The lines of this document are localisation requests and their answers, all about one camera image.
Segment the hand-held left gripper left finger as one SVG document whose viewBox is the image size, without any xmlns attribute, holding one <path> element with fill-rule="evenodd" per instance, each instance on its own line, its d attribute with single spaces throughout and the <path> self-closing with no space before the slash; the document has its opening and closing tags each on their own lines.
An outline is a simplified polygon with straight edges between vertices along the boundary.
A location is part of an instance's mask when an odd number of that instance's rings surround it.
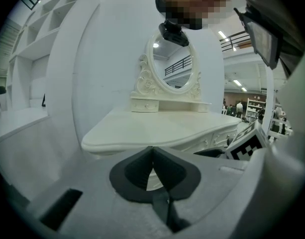
<svg viewBox="0 0 305 239">
<path fill-rule="evenodd" d="M 146 189 L 153 169 L 153 155 L 153 147 L 148 146 L 111 169 L 109 180 L 116 193 L 130 202 L 152 203 L 153 193 Z"/>
</svg>

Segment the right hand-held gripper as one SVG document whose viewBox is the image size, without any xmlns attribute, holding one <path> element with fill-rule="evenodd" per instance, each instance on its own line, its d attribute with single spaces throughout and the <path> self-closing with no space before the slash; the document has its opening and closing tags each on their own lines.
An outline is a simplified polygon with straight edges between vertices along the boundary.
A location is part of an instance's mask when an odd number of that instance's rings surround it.
<svg viewBox="0 0 305 239">
<path fill-rule="evenodd" d="M 255 150 L 267 148 L 270 145 L 262 125 L 255 121 L 246 129 L 238 133 L 232 140 L 227 140 L 225 150 L 212 148 L 195 152 L 196 155 L 223 158 L 231 160 L 249 161 Z"/>
</svg>

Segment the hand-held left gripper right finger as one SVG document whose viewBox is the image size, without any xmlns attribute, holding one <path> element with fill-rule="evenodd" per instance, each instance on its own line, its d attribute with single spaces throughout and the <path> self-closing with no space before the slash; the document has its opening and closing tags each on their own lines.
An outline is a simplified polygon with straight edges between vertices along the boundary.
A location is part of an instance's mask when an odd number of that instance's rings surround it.
<svg viewBox="0 0 305 239">
<path fill-rule="evenodd" d="M 189 198 L 201 182 L 201 172 L 193 164 L 153 147 L 153 169 L 173 200 Z"/>
</svg>

